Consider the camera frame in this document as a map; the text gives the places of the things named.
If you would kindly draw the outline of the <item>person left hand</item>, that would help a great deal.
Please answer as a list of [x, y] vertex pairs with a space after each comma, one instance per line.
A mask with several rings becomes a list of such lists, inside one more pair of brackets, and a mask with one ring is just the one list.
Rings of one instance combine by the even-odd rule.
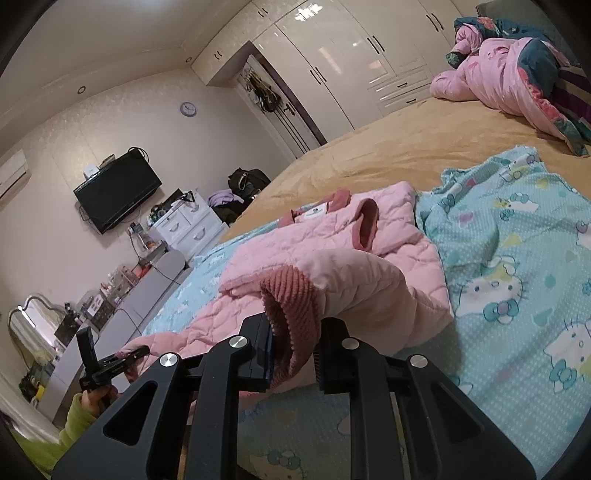
[[82, 408], [93, 417], [99, 417], [119, 396], [113, 385], [105, 385], [94, 390], [85, 390], [81, 396]]

